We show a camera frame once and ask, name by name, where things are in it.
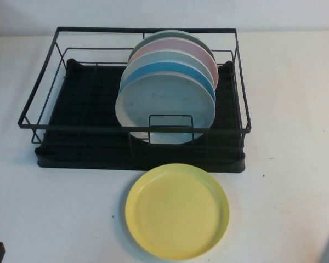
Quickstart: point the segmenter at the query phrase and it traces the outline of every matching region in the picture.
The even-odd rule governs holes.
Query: black drip tray
[[[239,114],[231,61],[218,67],[216,115],[211,129],[238,129]],[[67,61],[50,125],[120,127],[115,103],[124,66],[81,65]],[[153,145],[114,133],[47,130],[36,148],[42,167],[149,170],[167,163],[187,163],[206,171],[239,173],[245,169],[241,134],[203,134],[182,145]]]

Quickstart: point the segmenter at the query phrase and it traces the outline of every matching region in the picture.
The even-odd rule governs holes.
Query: dish rack
[[[117,39],[119,36],[127,38],[131,35],[140,37],[139,41],[145,38],[146,34],[160,30],[165,29],[57,28],[18,121],[20,128],[33,131],[31,142],[39,145],[35,148],[39,166],[149,170],[167,163],[186,163],[210,172],[240,173],[245,169],[244,138],[251,131],[251,121],[236,29],[178,29],[192,34],[212,34],[215,37],[229,35],[234,40],[235,49],[212,50],[214,54],[227,54],[229,59],[217,63],[219,83],[215,91],[216,114],[212,126],[207,129],[193,128],[192,124],[190,127],[154,126],[151,125],[153,116],[149,116],[148,127],[122,127],[116,118],[115,102],[127,56],[124,56],[122,62],[108,62],[107,58],[120,51],[129,54],[132,48],[109,47],[106,43],[103,47],[90,47],[89,42],[97,42],[92,40],[96,39],[92,38],[93,35],[87,38],[88,43],[83,47],[80,47],[75,39],[74,47],[67,46],[66,49],[61,48],[58,43],[62,34],[64,37],[69,34],[97,34],[96,37],[106,34],[117,36]],[[70,52],[86,54],[93,51],[108,52],[108,56],[99,56],[99,60],[85,60],[77,59],[73,55],[69,58],[66,55]],[[57,59],[52,59],[53,54],[57,54]],[[41,91],[43,96],[37,97],[38,91]],[[33,104],[42,106],[41,111]],[[37,121],[30,121],[29,111],[36,115]],[[241,112],[244,113],[246,125],[243,124]],[[131,136],[131,132],[147,132],[149,137],[146,140],[150,142],[151,133],[155,132],[191,133],[192,140],[181,145],[155,145]],[[194,139],[194,133],[202,135]]]

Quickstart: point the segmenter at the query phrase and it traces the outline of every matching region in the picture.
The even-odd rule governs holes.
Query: blue plate
[[[154,126],[209,128],[215,115],[214,102],[196,80],[176,72],[156,72],[130,82],[119,94],[115,111],[123,127],[148,127],[150,115]],[[151,144],[184,144],[191,133],[131,132]],[[194,133],[194,138],[201,136]]]
[[[176,62],[176,61],[161,61],[161,62],[150,63],[134,70],[123,81],[123,83],[120,86],[120,91],[118,93],[120,94],[121,91],[124,89],[124,87],[126,87],[129,83],[135,81],[136,79],[160,71],[181,73],[188,77],[193,78],[194,80],[198,81],[208,91],[208,93],[211,95],[215,103],[214,89],[208,78],[204,74],[202,74],[199,70],[190,66],[189,64],[183,62]]]
[[[202,74],[204,74],[208,80],[211,82],[212,86],[214,85],[214,79],[209,69],[196,57],[186,53],[184,51],[176,50],[176,49],[161,49],[154,52],[146,53],[133,62],[128,64],[127,68],[122,74],[122,78],[120,81],[120,85],[122,85],[123,81],[136,69],[155,62],[161,61],[175,61],[175,62],[183,62],[187,63],[190,66],[199,70]]]

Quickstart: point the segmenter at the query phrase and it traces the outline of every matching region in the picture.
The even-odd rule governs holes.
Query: white wall
[[[329,29],[329,0],[0,0],[0,35],[57,26]]]

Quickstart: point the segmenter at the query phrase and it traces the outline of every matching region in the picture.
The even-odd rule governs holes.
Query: pink plate
[[[180,50],[183,52],[187,52],[190,55],[199,59],[210,71],[213,77],[214,88],[216,88],[218,83],[218,70],[214,59],[201,46],[187,39],[179,37],[165,37],[152,41],[149,44],[144,45],[137,52],[135,52],[129,60],[128,64],[132,63],[135,59],[142,55],[162,49]]]

